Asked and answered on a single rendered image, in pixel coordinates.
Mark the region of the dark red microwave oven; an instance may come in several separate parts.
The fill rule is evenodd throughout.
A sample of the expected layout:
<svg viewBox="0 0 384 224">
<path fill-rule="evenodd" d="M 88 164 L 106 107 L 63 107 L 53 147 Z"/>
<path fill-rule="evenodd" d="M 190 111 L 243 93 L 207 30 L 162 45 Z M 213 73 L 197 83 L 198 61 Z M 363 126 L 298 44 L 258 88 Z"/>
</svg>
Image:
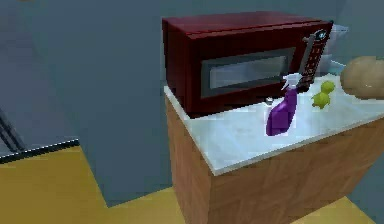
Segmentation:
<svg viewBox="0 0 384 224">
<path fill-rule="evenodd" d="M 334 22 L 278 11 L 162 20 L 166 80 L 191 118 L 309 90 Z"/>
</svg>

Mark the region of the purple spray bottle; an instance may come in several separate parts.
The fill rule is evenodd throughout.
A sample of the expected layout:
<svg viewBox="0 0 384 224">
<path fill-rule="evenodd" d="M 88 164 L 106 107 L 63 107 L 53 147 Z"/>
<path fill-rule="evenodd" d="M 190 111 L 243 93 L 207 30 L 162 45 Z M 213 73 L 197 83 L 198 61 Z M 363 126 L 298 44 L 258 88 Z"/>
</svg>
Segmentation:
<svg viewBox="0 0 384 224">
<path fill-rule="evenodd" d="M 283 100 L 268 115 L 266 124 L 266 134 L 268 136 L 276 136 L 289 130 L 296 112 L 297 86 L 301 78 L 300 73 L 291 73 L 283 77 L 285 83 L 282 89 L 285 90 L 285 95 Z"/>
</svg>

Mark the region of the wooden counter with white top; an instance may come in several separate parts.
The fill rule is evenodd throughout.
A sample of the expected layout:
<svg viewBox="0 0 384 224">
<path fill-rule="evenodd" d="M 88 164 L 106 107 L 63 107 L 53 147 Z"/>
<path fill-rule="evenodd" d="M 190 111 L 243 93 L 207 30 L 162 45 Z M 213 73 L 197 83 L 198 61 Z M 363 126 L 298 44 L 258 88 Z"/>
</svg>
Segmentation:
<svg viewBox="0 0 384 224">
<path fill-rule="evenodd" d="M 384 153 L 384 100 L 336 88 L 312 105 L 316 78 L 292 126 L 269 137 L 271 105 L 197 119 L 171 90 L 165 102 L 173 188 L 186 224 L 291 224 L 353 191 Z"/>
</svg>

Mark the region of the grey fridge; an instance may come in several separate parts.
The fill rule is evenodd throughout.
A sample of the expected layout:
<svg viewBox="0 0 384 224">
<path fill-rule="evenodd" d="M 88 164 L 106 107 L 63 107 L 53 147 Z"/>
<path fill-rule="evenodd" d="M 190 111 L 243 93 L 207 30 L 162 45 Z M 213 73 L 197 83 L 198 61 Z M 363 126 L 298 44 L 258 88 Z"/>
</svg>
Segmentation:
<svg viewBox="0 0 384 224">
<path fill-rule="evenodd" d="M 28 31 L 19 0 L 0 0 L 0 109 L 26 149 L 0 139 L 0 164 L 77 146 Z"/>
</svg>

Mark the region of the tan bread loaf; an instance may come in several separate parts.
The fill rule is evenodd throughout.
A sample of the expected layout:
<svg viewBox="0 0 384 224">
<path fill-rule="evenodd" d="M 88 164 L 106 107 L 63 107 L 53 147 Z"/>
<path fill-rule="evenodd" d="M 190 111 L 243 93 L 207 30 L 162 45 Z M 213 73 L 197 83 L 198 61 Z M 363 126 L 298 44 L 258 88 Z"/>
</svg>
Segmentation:
<svg viewBox="0 0 384 224">
<path fill-rule="evenodd" d="M 384 58 L 354 58 L 342 70 L 340 82 L 345 93 L 358 99 L 384 100 Z"/>
</svg>

